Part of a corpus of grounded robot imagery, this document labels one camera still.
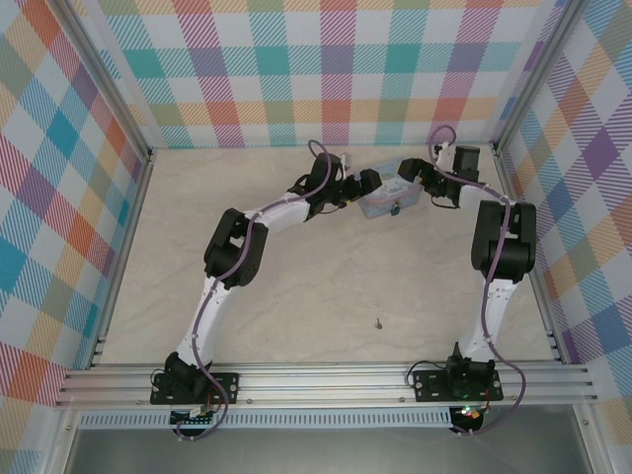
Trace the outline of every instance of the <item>colorful plaid backdrop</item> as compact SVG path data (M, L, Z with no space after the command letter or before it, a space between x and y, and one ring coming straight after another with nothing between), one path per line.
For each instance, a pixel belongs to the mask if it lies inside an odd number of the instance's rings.
M445 122L490 141L565 2L73 3L148 140L195 147L424 143Z
M0 473L35 470L141 162L43 0L0 2Z
M538 206L537 270L573 362L604 399L612 456L632 472L632 2L592 0L508 166Z

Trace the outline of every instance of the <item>black mounting plate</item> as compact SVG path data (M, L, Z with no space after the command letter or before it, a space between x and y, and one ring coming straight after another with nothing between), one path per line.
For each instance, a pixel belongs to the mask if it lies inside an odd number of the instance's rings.
M237 403L239 393L239 374L236 372L220 372L211 374L226 390L228 404ZM149 403L151 405L207 405L208 391L204 391L197 398L191 396L191 392L174 383L169 374L156 373L153 378L153 388ZM223 403L219 391L210 384L210 402L212 405Z
M491 402L503 400L503 386L498 373L494 371L492 383L488 387ZM415 387L415 400L418 402L486 402L487 394L480 392L467 399L455 398L447 386L447 371L445 370L415 370L413 372L413 386Z

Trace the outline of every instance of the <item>pink stripe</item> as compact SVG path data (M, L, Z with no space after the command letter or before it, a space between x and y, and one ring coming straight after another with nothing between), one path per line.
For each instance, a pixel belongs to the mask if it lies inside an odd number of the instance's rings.
M57 401L57 395L61 390L61 386L66 378L68 369L58 363L49 362L46 369L46 375L41 382L41 388L36 400L41 405L54 407Z
M90 115L102 132L108 133L108 128L110 128L110 122L113 117L108 104L101 94L98 94L92 103L92 106L90 107Z
M544 25L544 28L542 29L542 33L540 33L540 37L537 39L538 41L548 40L549 36L551 35L551 32L553 31L553 27L555 26L558 19L560 18L561 12L562 12L562 7L555 7L553 9L551 14L549 15L549 18L546 21L546 24Z
M531 71L520 72L520 76L513 86L512 97L517 97L520 95L520 92L522 92L522 89L524 88L524 85L526 84L526 81L529 77L531 77Z
M466 98L469 96L476 72L448 72L443 79L440 97L446 98Z
M322 12L320 38L323 44L354 44L356 12Z
M351 74L324 74L322 77L324 101L348 101L352 98Z
M205 102L233 102L233 91L226 76L199 77Z
M349 124L323 123L323 141L327 145L349 144Z
M219 146L244 146L244 136L239 125L215 125L215 136Z
M138 157L136 156L136 152L127 141L120 151L120 161L129 172L129 175L131 175L134 172L134 167L136 166L136 163L138 162Z
M9 393L21 358L22 351L13 346L0 343L0 395Z
M17 195L31 164L7 137L0 133L0 184Z
M620 153L632 141L632 94L628 94L606 123L612 143Z
M617 302L616 307L619 309L621 319L623 320L625 328L628 330L628 334L632 335L632 296L626 296Z
M559 299L555 299L552 301L551 305L553 306L555 320L560 326L560 331L568 331L569 323L566 320L566 315L564 314L564 309L562 308L562 302Z
M594 328L593 321L587 320L571 328L577 351L582 362L603 356L601 341Z
M577 201L593 185L593 175L584 160L577 160L564 175L564 184L573 201Z
M95 232L86 258L88 259L88 262L94 265L95 268L97 268L102 274L104 273L109 250L110 245L108 245L108 243L103 240L97 232Z
M500 12L500 8L466 9L456 42L489 42Z
M551 207L547 201L543 202L537 208L537 221L535 224L535 231L538 237L543 238L555 225L555 219L551 212Z
M68 80L72 81L81 61L63 30L59 31L59 34L50 45L49 51Z
M537 260L540 263L546 262L546 257L544 255L544 251L542 250L541 245L535 246L535 260Z
M181 14L178 19L188 47L219 47L212 15Z
M64 239L68 236L77 211L64 196L55 192L44 221Z

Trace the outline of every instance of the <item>aluminum frame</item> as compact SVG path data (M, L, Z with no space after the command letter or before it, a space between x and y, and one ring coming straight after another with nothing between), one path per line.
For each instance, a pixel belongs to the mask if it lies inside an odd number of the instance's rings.
M557 361L517 362L528 384L524 405L595 403L597 396L588 370ZM238 372L239 396L230 410L306 408L450 407L455 402L415 401L404 377L412 364L384 363L243 363L214 365L218 372ZM90 370L69 372L57 398L62 410L156 409L149 404L150 375L156 364L96 364ZM435 369L420 364L419 370ZM497 365L505 399L512 405L520 389L517 373ZM199 405L165 408L193 409Z

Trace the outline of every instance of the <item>marble floor surface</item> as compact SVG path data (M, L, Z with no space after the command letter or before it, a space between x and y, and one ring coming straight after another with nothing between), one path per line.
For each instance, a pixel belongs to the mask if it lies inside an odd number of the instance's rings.
M359 170L425 147L331 147ZM157 155L102 362L161 362L199 301L202 254L229 207L278 198L311 169L306 148L162 150ZM481 180L500 188L484 147ZM433 207L367 219L353 204L268 240L255 280L235 299L215 361L445 359L478 317L482 281L470 264L475 212ZM376 319L382 329L375 327ZM510 359L550 359L526 279L498 347Z

